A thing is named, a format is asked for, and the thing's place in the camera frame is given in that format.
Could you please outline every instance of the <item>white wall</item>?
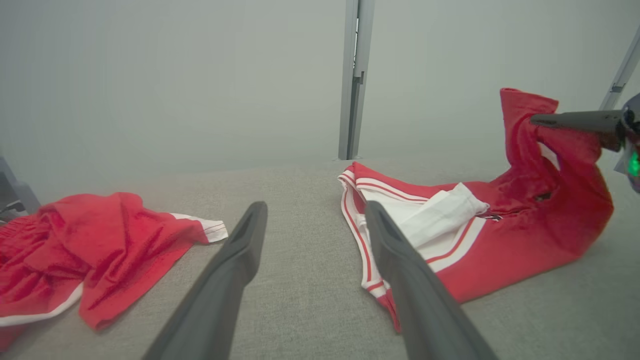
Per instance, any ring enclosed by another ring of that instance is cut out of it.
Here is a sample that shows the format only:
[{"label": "white wall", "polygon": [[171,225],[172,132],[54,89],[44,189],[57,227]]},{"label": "white wall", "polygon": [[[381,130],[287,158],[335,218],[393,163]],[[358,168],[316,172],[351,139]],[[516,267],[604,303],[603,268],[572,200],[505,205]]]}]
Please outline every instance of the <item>white wall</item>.
[{"label": "white wall", "polygon": [[359,155],[504,154],[499,89],[597,110],[638,0],[377,1]]},{"label": "white wall", "polygon": [[2,0],[0,143],[43,202],[336,157],[344,2]]}]

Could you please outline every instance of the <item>red garment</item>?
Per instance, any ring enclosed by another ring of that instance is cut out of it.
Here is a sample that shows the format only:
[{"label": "red garment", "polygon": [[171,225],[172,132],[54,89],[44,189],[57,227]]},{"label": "red garment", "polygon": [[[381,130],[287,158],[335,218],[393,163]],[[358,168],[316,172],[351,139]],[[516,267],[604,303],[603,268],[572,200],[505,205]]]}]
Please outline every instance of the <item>red garment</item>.
[{"label": "red garment", "polygon": [[[535,113],[555,112],[555,100],[508,88],[500,96],[511,168],[489,183],[464,183],[477,199],[490,205],[489,210],[460,227],[450,251],[425,258],[459,302],[580,258],[613,212],[611,196],[596,166],[600,157],[596,135],[529,122]],[[552,154],[545,157],[549,149]],[[556,156],[557,168],[553,164]],[[440,190],[450,191],[456,184],[407,184],[359,163],[353,163],[339,179],[345,187],[342,210],[362,253],[362,286],[391,312],[399,330],[392,290],[375,267],[362,226],[364,192],[425,204]]]},{"label": "red garment", "polygon": [[92,329],[113,323],[192,244],[226,237],[222,222],[190,219],[115,193],[70,196],[0,227],[0,350],[21,324],[54,316],[80,295]]}]

